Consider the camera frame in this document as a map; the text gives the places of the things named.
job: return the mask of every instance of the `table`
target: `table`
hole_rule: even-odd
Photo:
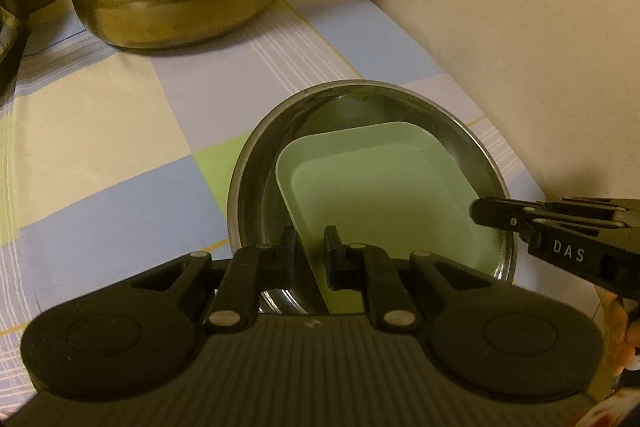
[[[20,336],[41,311],[183,253],[229,257],[226,197],[253,127],[305,87],[367,78],[413,89],[482,140],[511,196],[540,188],[478,106],[368,0],[279,0],[228,36],[127,52],[69,0],[34,14],[0,108],[0,419],[33,388]],[[593,287],[526,254],[516,281],[598,311]]]

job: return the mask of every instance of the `green plastic tray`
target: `green plastic tray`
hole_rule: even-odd
[[[345,244],[367,243],[391,257],[433,251],[492,275],[497,231],[469,217],[478,197],[442,144],[423,128],[390,122],[314,134],[287,145],[276,179],[332,313],[362,310],[358,292],[326,285],[322,235],[335,225]]]

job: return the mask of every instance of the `metal bowl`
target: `metal bowl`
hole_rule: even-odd
[[[289,214],[275,178],[280,152],[310,134],[389,121],[407,121],[433,134],[453,156],[479,197],[508,197],[500,171],[468,127],[439,105],[384,82],[340,80],[305,89],[282,102],[251,133],[236,163],[227,206],[232,251],[245,245],[277,243]],[[516,247],[502,232],[502,261],[494,276],[513,280]],[[326,306],[306,257],[296,266],[289,291],[262,296],[261,309],[275,313],[322,313]]]

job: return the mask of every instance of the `metal pin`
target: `metal pin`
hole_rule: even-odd
[[[391,310],[382,315],[389,326],[406,327],[415,322],[415,315],[409,310]]]
[[[233,310],[218,310],[209,315],[209,322],[214,326],[229,328],[240,322],[242,317]]]

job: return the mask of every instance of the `yellow line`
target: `yellow line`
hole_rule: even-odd
[[[478,118],[476,118],[475,120],[472,120],[472,121],[468,122],[468,123],[466,124],[466,126],[467,126],[467,127],[471,127],[472,125],[475,125],[476,123],[481,122],[481,121],[482,121],[482,120],[484,120],[485,118],[486,118],[486,116],[485,116],[485,115],[479,116],[479,117],[478,117]]]
[[[344,58],[344,55],[341,54],[337,49],[335,49],[334,46],[331,44],[331,42],[329,42],[327,39],[325,39],[324,35],[322,35],[322,33],[320,33],[315,28],[315,26],[312,25],[311,22],[309,22],[302,15],[300,15],[300,12],[298,12],[298,10],[296,10],[289,1],[287,1],[287,0],[281,0],[281,1],[289,7],[289,9],[298,17],[298,19],[300,19],[303,23],[305,23],[307,26],[309,26],[309,28],[311,28],[313,33],[315,33],[318,37],[320,37],[324,41],[324,44],[326,44],[327,46],[329,46],[331,48],[334,51],[334,53],[336,55],[338,55],[338,57],[340,57],[344,61],[344,63],[347,64],[347,66],[350,67],[353,70],[353,72],[355,74],[358,75],[358,78],[360,80],[363,79],[363,76],[360,74],[360,72],[356,68],[354,68],[346,58]]]
[[[0,337],[4,337],[9,333],[15,333],[15,331],[23,330],[24,328],[27,327],[28,324],[29,324],[28,322],[25,322],[24,324],[18,324],[17,326],[14,326],[13,328],[9,328],[8,330],[2,330],[0,331]]]
[[[223,239],[222,241],[218,241],[217,243],[214,243],[213,245],[209,245],[208,247],[204,247],[202,249],[203,252],[210,252],[212,250],[217,250],[220,247],[224,247],[225,245],[227,245],[229,242],[228,239]]]

